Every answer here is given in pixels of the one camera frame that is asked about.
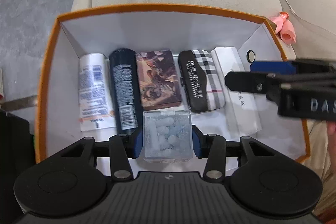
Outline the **person right hand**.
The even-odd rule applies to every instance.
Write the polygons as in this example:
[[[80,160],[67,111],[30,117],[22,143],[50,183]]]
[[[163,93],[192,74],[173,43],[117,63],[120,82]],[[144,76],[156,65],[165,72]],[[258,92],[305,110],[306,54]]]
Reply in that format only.
[[[328,136],[328,143],[330,147],[335,147],[336,144],[336,123],[328,121],[327,125],[327,136]]]

